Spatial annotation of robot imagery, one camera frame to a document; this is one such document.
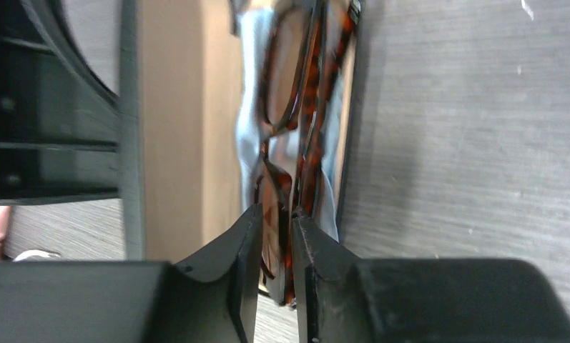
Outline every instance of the table surface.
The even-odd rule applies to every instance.
[[[116,89],[119,2],[65,3]],[[570,312],[570,0],[367,0],[358,49],[345,246],[525,259]],[[17,209],[9,250],[122,258],[119,207]],[[262,300],[256,332],[295,342],[295,313]]]

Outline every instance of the tortoiseshell eyeglass frame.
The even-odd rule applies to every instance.
[[[272,272],[271,261],[266,261],[268,243],[264,242],[262,253],[262,283],[276,282],[278,294],[270,297],[280,306],[295,307],[293,288],[293,258],[290,247],[290,223],[292,209],[301,208],[314,217],[320,201],[322,185],[321,160],[323,158],[324,128],[327,105],[333,95],[335,82],[339,76],[351,36],[355,33],[360,18],[358,0],[352,0],[348,10],[342,15],[341,32],[337,46],[327,49],[328,0],[317,0],[308,14],[305,39],[302,43],[285,113],[273,124],[268,116],[270,78],[277,55],[278,29],[283,19],[296,10],[284,11],[276,18],[270,34],[267,56],[263,66],[259,100],[257,102],[258,122],[261,130],[260,163],[255,172],[255,203],[262,202],[264,181],[269,181],[277,198],[278,246],[280,255],[276,261],[277,273]],[[300,143],[297,169],[293,179],[286,171],[269,160],[270,139],[286,132],[299,129]],[[293,191],[293,202],[290,195]]]

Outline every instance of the gray wood-grain table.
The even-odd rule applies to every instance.
[[[66,3],[110,84],[118,2]],[[359,49],[345,245],[525,259],[570,312],[570,0],[368,0]],[[101,229],[85,228],[89,207]],[[117,200],[17,209],[14,221],[13,253],[67,237],[67,257],[123,256]],[[293,312],[261,301],[259,313],[259,342],[296,340]]]

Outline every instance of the eyeglasses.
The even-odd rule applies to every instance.
[[[305,37],[300,47],[293,85],[280,118],[270,118],[271,85],[278,61],[278,44],[293,7],[277,15],[270,35],[263,66],[259,100],[260,163],[255,171],[254,201],[264,208],[262,280],[270,297],[279,305],[295,307],[293,258],[290,247],[290,223],[293,209],[301,208],[315,218],[320,207],[323,174],[325,117],[335,83],[343,65],[350,39],[360,18],[360,4],[352,0],[338,20],[330,20],[331,3],[317,0],[309,13],[303,14]],[[328,30],[335,26],[338,40],[328,44]],[[283,168],[270,161],[270,142],[277,136],[299,130],[298,156],[293,179]]]

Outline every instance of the black plastic part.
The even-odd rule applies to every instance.
[[[144,259],[144,189],[139,120],[137,0],[122,2],[120,31],[119,189],[128,259]]]
[[[241,4],[244,3],[244,0],[228,0],[228,5],[230,5],[230,33],[234,36],[240,36],[238,14],[242,7]]]
[[[27,5],[0,0],[0,204],[118,197],[116,98],[92,83],[60,2]]]
[[[252,342],[259,207],[184,261],[0,264],[0,343]]]
[[[300,342],[570,342],[543,274],[510,259],[359,259],[297,214]]]

